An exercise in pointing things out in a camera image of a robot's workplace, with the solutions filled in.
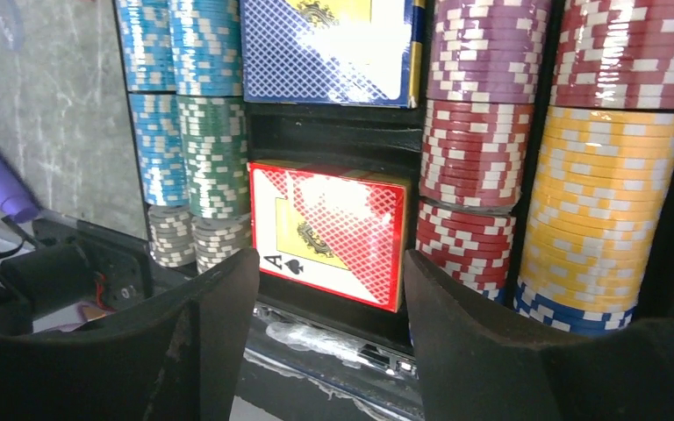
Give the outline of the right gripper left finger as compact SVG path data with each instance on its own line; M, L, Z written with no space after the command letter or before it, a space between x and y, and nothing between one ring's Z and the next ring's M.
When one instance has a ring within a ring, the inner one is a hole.
M226 420L260 276L245 248L72 332L0 335L0 420Z

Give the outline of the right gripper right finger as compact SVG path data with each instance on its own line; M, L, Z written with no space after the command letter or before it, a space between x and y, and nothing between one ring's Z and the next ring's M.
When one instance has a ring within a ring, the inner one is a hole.
M590 339L525 318L405 254L428 420L674 420L674 319Z

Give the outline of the red playing card deck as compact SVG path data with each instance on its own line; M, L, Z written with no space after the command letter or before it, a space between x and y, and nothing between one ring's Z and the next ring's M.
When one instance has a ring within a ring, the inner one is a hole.
M410 179L281 160L248 170L263 273L398 312Z

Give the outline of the blue playing card deck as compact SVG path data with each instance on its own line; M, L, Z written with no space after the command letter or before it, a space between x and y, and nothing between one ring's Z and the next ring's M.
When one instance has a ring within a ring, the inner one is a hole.
M240 2L250 103L412 109L419 101L423 1Z

